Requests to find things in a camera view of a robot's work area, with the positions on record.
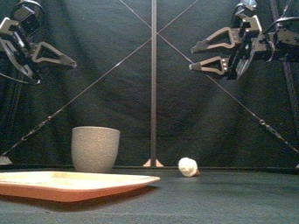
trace black fabric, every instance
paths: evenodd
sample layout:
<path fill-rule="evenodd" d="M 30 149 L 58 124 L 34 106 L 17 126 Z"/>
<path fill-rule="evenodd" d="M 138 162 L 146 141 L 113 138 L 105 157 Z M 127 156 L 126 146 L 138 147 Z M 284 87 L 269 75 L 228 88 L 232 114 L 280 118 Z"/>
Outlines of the black fabric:
<path fill-rule="evenodd" d="M 173 44 L 158 36 L 158 159 L 165 165 L 190 157 L 204 166 L 297 166 L 298 155 L 206 74 L 190 71 L 192 62 L 174 49 L 194 62 L 206 60 L 216 52 L 192 55 L 193 46 L 230 26 L 237 1 L 200 1 L 181 15 L 193 3 L 158 1 L 158 31 Z M 10 158 L 22 164 L 71 164 L 71 129 L 93 125 L 122 132 L 117 164 L 142 165 L 151 150 L 151 1 L 51 0 L 42 5 L 46 24 L 34 41 L 53 44 L 79 67 L 53 70 L 39 87 L 23 86 L 11 144 L 94 84 Z M 269 2 L 258 3 L 258 15 L 268 28 Z M 281 63 L 254 61 L 240 80 L 216 81 L 298 146 Z"/>

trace orange tray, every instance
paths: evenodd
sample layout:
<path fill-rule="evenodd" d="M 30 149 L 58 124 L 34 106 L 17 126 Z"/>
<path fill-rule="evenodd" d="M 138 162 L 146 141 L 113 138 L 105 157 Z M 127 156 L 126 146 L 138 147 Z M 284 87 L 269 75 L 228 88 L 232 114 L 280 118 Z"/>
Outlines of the orange tray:
<path fill-rule="evenodd" d="M 0 173 L 0 194 L 73 202 L 134 191 L 161 178 L 71 171 Z"/>

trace vertical metal rod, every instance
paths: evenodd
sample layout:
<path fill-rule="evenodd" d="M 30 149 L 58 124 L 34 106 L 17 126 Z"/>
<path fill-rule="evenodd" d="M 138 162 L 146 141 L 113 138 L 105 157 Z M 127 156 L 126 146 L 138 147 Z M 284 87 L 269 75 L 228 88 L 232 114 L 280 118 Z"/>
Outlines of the vertical metal rod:
<path fill-rule="evenodd" d="M 157 167 L 157 0 L 153 0 L 151 166 Z"/>

